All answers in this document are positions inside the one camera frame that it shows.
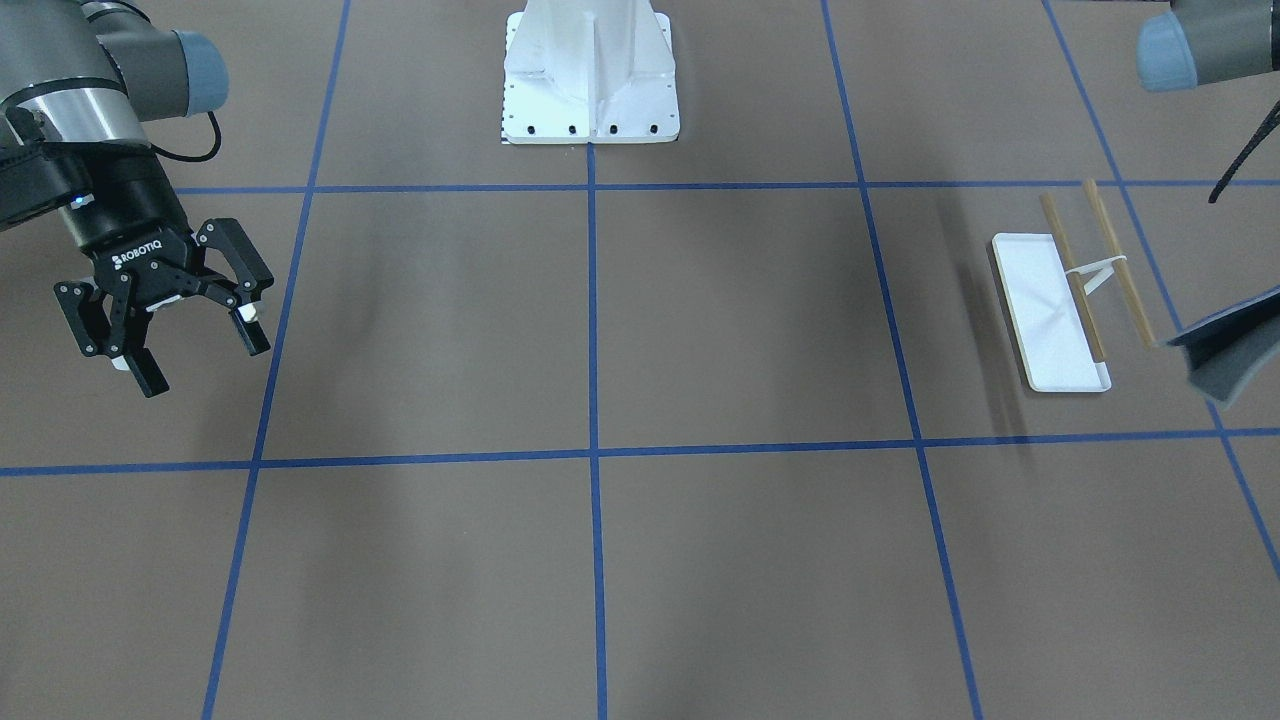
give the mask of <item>robotiq logo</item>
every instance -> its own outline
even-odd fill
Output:
[[[147,252],[151,252],[152,250],[160,250],[163,247],[164,245],[160,245],[159,240],[152,240],[151,242],[146,245],[140,245],[138,247],[134,247],[133,250],[124,252],[122,255],[111,255],[111,261],[115,263],[115,269],[119,270],[129,260],[137,260],[138,258],[142,258]]]

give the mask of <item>blue tape line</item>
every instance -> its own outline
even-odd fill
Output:
[[[218,470],[248,470],[248,461],[212,462],[123,462],[119,465],[47,465],[27,468],[0,468],[0,478],[36,478],[45,475],[123,475],[142,473],[209,473]]]
[[[604,606],[604,520],[600,507],[600,372],[599,286],[596,263],[595,145],[586,146],[586,256],[588,256],[588,433],[591,457],[591,552],[595,577],[595,703],[596,719],[609,717],[609,673]]]
[[[257,468],[248,471],[244,483],[244,501],[241,505],[241,519],[236,527],[236,546],[232,550],[232,569],[227,575],[227,592],[223,596],[223,614],[218,619],[218,639],[214,642],[214,659],[209,664],[209,685],[205,688],[205,705],[200,716],[212,720],[214,703],[218,701],[218,684],[223,675],[223,659],[227,656],[227,635],[232,629],[232,609],[236,605],[236,591],[239,588],[239,569],[244,561],[244,541],[248,537],[248,520],[253,512],[253,497],[257,493]]]
[[[796,182],[654,182],[654,183],[596,183],[599,192],[667,192],[685,190],[854,190],[867,186],[872,190],[932,190],[952,187],[1078,187],[1083,179],[974,179],[974,181],[796,181]],[[1098,187],[1119,187],[1114,179],[1097,181]],[[1126,179],[1126,187],[1213,187],[1215,179]],[[1233,179],[1235,186],[1276,187],[1280,179]],[[319,195],[362,193],[430,193],[430,192],[582,192],[585,184],[317,184],[311,188]],[[302,195],[306,186],[262,187],[182,187],[178,195]]]
[[[932,188],[952,188],[952,187],[978,187],[978,188],[1000,188],[1000,187],[1025,187],[1025,188],[1042,188],[1042,187],[1080,187],[1084,181],[1074,179],[1044,179],[1044,181],[877,181],[867,182],[867,187],[872,190],[932,190]],[[1098,184],[1115,184],[1111,181],[1103,181]]]
[[[1005,436],[932,438],[920,441],[925,447],[995,447],[1004,445],[1084,445],[1101,442],[1142,442],[1216,438],[1217,430],[1151,430],[1132,433],[1079,433],[1050,436]]]
[[[271,355],[271,369],[266,378],[266,388],[262,392],[262,411],[259,418],[257,437],[253,443],[253,466],[250,469],[248,482],[244,488],[244,503],[241,509],[241,520],[236,532],[236,547],[232,552],[232,566],[227,577],[227,594],[223,598],[223,614],[218,623],[218,639],[214,644],[214,657],[209,667],[209,685],[205,689],[205,705],[201,715],[202,720],[212,720],[214,705],[218,701],[218,685],[221,679],[223,657],[227,652],[227,638],[230,633],[232,612],[236,607],[236,591],[239,587],[239,573],[244,560],[244,543],[248,538],[248,524],[253,512],[253,497],[257,488],[259,464],[262,460],[262,451],[266,446],[266,433],[271,420],[271,406],[275,400],[275,386],[280,372],[280,359],[284,356],[284,338],[289,327],[289,314],[293,309],[293,292],[297,287],[298,265],[302,260],[302,247],[306,238],[307,224],[311,219],[311,205],[315,199],[316,179],[320,176],[320,158],[324,154],[325,133],[329,128],[329,111],[333,108],[333,96],[338,86],[338,70],[342,67],[342,53],[347,40],[347,22],[349,18],[351,0],[343,0],[342,17],[338,20],[338,37],[334,42],[333,60],[329,65],[329,82],[325,87],[324,105],[320,109],[320,123],[316,128],[316,141],[311,154],[311,170],[307,174],[307,187],[302,197],[302,211],[298,218],[298,232],[293,241],[293,255],[289,261],[289,278],[284,291],[284,302],[280,307],[280,325],[275,333],[275,351]]]
[[[664,447],[605,447],[600,457],[667,457],[680,455],[751,455],[785,452],[841,452],[864,450],[909,450],[911,439],[869,439],[854,442],[778,442],[759,445],[673,445]]]
[[[951,624],[956,634],[956,647],[964,666],[964,682],[969,688],[969,706],[975,720],[982,720],[982,698],[978,696],[978,678],[973,670],[969,653],[969,635],[964,629],[964,615],[960,612],[960,594],[956,592],[955,575],[951,571],[951,553],[947,551],[946,533],[942,530],[942,511],[938,510],[938,496],[933,492],[933,474],[924,447],[915,448],[915,459],[920,464],[920,477],[924,478],[924,500],[929,506],[929,523],[933,525],[933,541],[938,550],[938,564],[942,566],[942,584],[947,589],[947,606],[951,609]]]
[[[302,195],[306,187],[179,187],[178,195]]]
[[[1276,574],[1276,579],[1280,580],[1280,555],[1276,553],[1276,543],[1271,538],[1271,530],[1267,529],[1267,521],[1262,518],[1262,511],[1258,510],[1258,501],[1253,497],[1253,488],[1249,487],[1249,480],[1244,477],[1244,468],[1240,466],[1239,457],[1235,456],[1235,446],[1231,445],[1231,433],[1226,430],[1222,424],[1222,415],[1219,414],[1217,407],[1206,402],[1210,415],[1213,416],[1213,425],[1217,427],[1222,441],[1222,451],[1226,452],[1226,460],[1231,464],[1231,473],[1235,474],[1235,483],[1240,487],[1240,495],[1244,496],[1244,505],[1249,509],[1249,516],[1253,518],[1253,527],[1258,530],[1258,537],[1262,539],[1262,547],[1267,552],[1267,557],[1271,559],[1271,569]]]
[[[582,192],[585,184],[323,184],[320,195],[428,193],[428,192]]]
[[[937,497],[933,493],[933,479],[929,471],[929,460],[922,442],[920,419],[915,411],[915,397],[911,392],[911,379],[906,369],[906,356],[902,352],[902,340],[899,334],[897,319],[893,314],[893,299],[890,293],[888,273],[884,269],[884,258],[881,252],[879,234],[876,231],[876,217],[872,211],[870,192],[867,188],[867,174],[863,169],[861,151],[858,147],[858,131],[854,127],[854,114],[849,104],[849,90],[845,85],[845,73],[840,64],[840,50],[836,45],[836,31],[831,20],[831,6],[827,0],[822,0],[822,17],[827,26],[827,44],[831,49],[831,64],[836,72],[836,86],[840,90],[840,105],[845,113],[845,127],[849,132],[849,146],[854,156],[854,169],[858,173],[859,192],[863,199],[863,213],[867,215],[867,232],[870,238],[872,254],[876,258],[876,274],[881,283],[881,295],[884,302],[884,314],[888,318],[890,337],[893,341],[893,356],[897,361],[899,377],[902,383],[902,398],[906,402],[908,419],[911,423],[911,439],[915,443],[915,459],[920,466],[920,478],[924,483],[924,497],[929,506],[929,520],[933,524],[933,539],[938,550],[938,565],[942,569],[942,583],[947,592],[947,603],[951,607],[951,623],[955,628],[956,646],[960,652],[960,662],[964,667],[965,685],[969,689],[969,706],[974,720],[982,720],[982,700],[978,694],[978,682],[973,670],[973,659],[969,655],[969,641],[965,635],[964,616],[960,611],[960,598],[955,587],[955,578],[951,571],[951,557],[947,552],[946,534],[942,529],[942,515],[938,511]]]
[[[582,460],[589,450],[529,450],[516,452],[445,452],[439,455],[378,455],[365,457],[300,457],[262,460],[265,470],[300,468],[369,468],[378,465],[457,465],[467,462],[526,462],[531,460]]]
[[[590,448],[600,448],[599,273],[596,263],[595,145],[586,146],[586,256],[588,256],[588,424]]]
[[[609,720],[608,628],[604,612],[604,518],[600,507],[600,459],[591,456],[591,556],[595,575],[595,712]]]
[[[672,445],[644,447],[602,447],[564,450],[524,450],[509,452],[442,452],[424,455],[374,455],[349,457],[284,457],[275,460],[211,461],[211,462],[137,462],[120,465],[51,465],[0,468],[0,478],[119,475],[143,473],[204,473],[218,470],[283,470],[296,468],[360,468],[374,465],[448,465],[467,462],[526,462],[538,460],[585,460],[599,457],[662,457],[680,455],[751,455],[787,452],[861,452],[877,450],[910,450],[916,445],[938,447],[997,447],[1007,445],[1089,445],[1103,442],[1152,442],[1212,439],[1220,436],[1280,437],[1280,428],[1235,428],[1221,432],[1204,430],[1142,430],[1128,433],[1078,433],[1044,436],[992,436],[915,439],[868,439],[844,442],[777,442],[744,445]]]
[[[1277,437],[1280,428],[1235,428],[1224,430],[1228,437]]]
[[[858,182],[637,182],[600,183],[602,192],[666,192],[677,190],[852,190]]]

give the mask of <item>floor tile square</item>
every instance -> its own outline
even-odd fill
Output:
[[[588,439],[586,195],[315,200],[269,457]]]
[[[1280,706],[1280,587],[1216,439],[929,464],[987,717]]]
[[[524,3],[355,3],[325,184],[586,182],[584,146],[502,143],[507,17]]]
[[[219,717],[595,716],[585,461],[268,470]]]
[[[870,181],[1110,177],[1039,3],[832,3]]]
[[[0,479],[0,716],[189,717],[244,473]]]
[[[914,452],[600,474],[611,717],[969,716]]]
[[[856,191],[603,192],[605,446],[910,437]]]

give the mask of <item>wooden stick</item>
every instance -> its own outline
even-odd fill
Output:
[[[1062,261],[1062,269],[1075,268],[1075,256],[1071,247],[1066,245],[1066,228],[1062,219],[1057,217],[1057,205],[1050,193],[1041,195],[1041,206],[1044,208],[1044,219],[1048,220],[1048,229],[1053,233],[1053,245],[1057,246],[1057,256]],[[1084,338],[1089,342],[1089,355],[1094,363],[1105,363],[1106,351],[1102,348],[1102,338],[1098,336],[1098,324],[1093,319],[1093,310],[1089,309],[1088,297],[1084,293],[1084,279],[1080,273],[1068,273],[1066,284],[1071,288],[1071,300],[1075,301],[1075,311],[1080,314],[1080,325],[1084,328]]]
[[[1102,237],[1107,241],[1107,247],[1111,249],[1111,255],[1124,255],[1120,250],[1120,238],[1116,237],[1115,225],[1111,224],[1111,217],[1107,215],[1107,208],[1102,204],[1102,195],[1098,193],[1098,183],[1093,179],[1084,181],[1084,193],[1089,196],[1089,205],[1093,206],[1093,215],[1098,219],[1098,225],[1102,228]],[[1138,331],[1138,337],[1142,338],[1142,343],[1147,347],[1156,347],[1156,332],[1151,328],[1151,319],[1147,318],[1147,309],[1142,305],[1142,296],[1138,295],[1138,286],[1133,282],[1133,274],[1129,273],[1128,260],[1115,261],[1116,278],[1120,279],[1120,287],[1124,288],[1124,300],[1129,305],[1129,316],[1133,318],[1133,327]]]

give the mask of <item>black cable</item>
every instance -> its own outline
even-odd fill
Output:
[[[152,145],[151,149],[156,151],[156,155],[161,158],[168,158],[170,160],[177,160],[179,163],[207,163],[218,156],[218,151],[223,149],[223,128],[218,124],[218,118],[212,113],[209,113],[209,124],[214,126],[214,149],[204,155],[192,158],[188,155],[175,155],[168,150],[160,147],[159,145]]]
[[[1271,131],[1276,129],[1276,127],[1280,127],[1280,102],[1276,102],[1275,106],[1271,108],[1271,111],[1267,113],[1266,119],[1262,120],[1262,124],[1258,126],[1258,129],[1253,133],[1253,137],[1249,138],[1248,145],[1245,145],[1244,150],[1240,150],[1240,154],[1236,155],[1235,160],[1231,161],[1231,167],[1228,168],[1226,173],[1222,174],[1222,179],[1217,181],[1217,184],[1213,186],[1213,192],[1208,195],[1210,202],[1217,202],[1217,196],[1222,195],[1222,191],[1226,190],[1228,183],[1230,183],[1231,178],[1235,177],[1236,170],[1239,170],[1240,165],[1244,164],[1244,160],[1248,159],[1248,156],[1252,155],[1253,151],[1258,149],[1258,145],[1262,145],[1262,141],[1266,140],[1267,136],[1271,135]]]
[[[93,1],[95,0],[81,0],[81,5],[88,5],[90,3],[93,3]],[[133,10],[134,13],[137,13],[140,18],[147,20],[148,23],[151,22],[151,18],[148,18],[147,14],[143,13],[142,10],[140,10],[137,8],[137,5],[134,5],[133,3],[125,3],[124,0],[109,0],[109,1],[110,3],[115,3],[116,5],[124,5],[125,8]]]

